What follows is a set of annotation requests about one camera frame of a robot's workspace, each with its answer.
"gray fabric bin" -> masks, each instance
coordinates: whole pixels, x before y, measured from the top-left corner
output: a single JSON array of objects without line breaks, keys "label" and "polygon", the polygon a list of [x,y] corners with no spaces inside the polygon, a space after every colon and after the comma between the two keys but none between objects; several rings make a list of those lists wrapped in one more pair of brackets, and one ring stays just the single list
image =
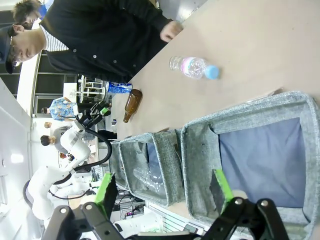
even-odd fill
[{"label": "gray fabric bin", "polygon": [[219,136],[299,118],[305,151],[305,189],[301,208],[278,207],[290,239],[309,239],[320,218],[319,109],[314,100],[292,91],[247,102],[187,123],[181,132],[184,189],[188,211],[212,223],[218,217],[210,192],[213,169],[221,169]]},{"label": "gray fabric bin", "polygon": [[[164,185],[163,194],[147,188],[133,173],[135,168],[148,164],[147,144],[154,144]],[[165,207],[185,198],[175,131],[144,133],[127,138],[119,143],[119,150],[127,187],[134,196]]]},{"label": "gray fabric bin", "polygon": [[111,142],[112,154],[109,158],[109,172],[114,173],[115,183],[121,189],[128,189],[126,184],[125,171],[123,169],[123,164],[119,152],[119,142]]}]

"brown bottle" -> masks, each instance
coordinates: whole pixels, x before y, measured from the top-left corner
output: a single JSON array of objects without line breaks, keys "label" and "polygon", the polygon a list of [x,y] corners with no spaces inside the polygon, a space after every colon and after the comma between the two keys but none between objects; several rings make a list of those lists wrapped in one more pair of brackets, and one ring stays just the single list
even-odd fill
[{"label": "brown bottle", "polygon": [[142,92],[138,89],[132,89],[129,93],[128,100],[126,101],[126,105],[124,107],[124,118],[123,121],[127,123],[131,118],[131,115],[134,114],[139,106],[139,103],[142,99]]}]

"gray floor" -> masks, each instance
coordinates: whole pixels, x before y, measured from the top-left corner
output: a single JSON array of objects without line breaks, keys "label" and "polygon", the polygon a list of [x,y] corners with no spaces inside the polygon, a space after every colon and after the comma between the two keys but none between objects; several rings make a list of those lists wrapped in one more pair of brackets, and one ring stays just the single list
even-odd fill
[{"label": "gray floor", "polygon": [[158,0],[166,18],[183,23],[207,0]]}]

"human hand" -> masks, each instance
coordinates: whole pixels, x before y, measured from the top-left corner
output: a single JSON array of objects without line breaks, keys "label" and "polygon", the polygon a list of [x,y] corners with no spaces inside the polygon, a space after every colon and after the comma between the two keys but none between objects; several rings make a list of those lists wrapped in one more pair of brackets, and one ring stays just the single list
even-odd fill
[{"label": "human hand", "polygon": [[184,27],[179,22],[171,21],[162,29],[160,38],[162,41],[168,43],[172,39],[174,39],[174,37],[177,36],[183,29]]}]

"black pants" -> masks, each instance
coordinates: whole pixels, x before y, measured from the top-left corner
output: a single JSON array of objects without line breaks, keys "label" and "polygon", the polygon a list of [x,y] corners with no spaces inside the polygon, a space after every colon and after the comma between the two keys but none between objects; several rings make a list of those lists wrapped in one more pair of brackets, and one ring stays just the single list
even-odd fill
[{"label": "black pants", "polygon": [[[95,103],[77,103],[78,106],[78,112],[82,113],[84,110],[90,110],[93,106],[95,105]],[[105,108],[108,108],[110,106],[109,103],[106,103],[104,105]]]},{"label": "black pants", "polygon": [[107,131],[107,130],[99,130],[98,134],[101,134],[104,136],[106,139],[117,139],[117,134],[114,133],[113,131]]}]

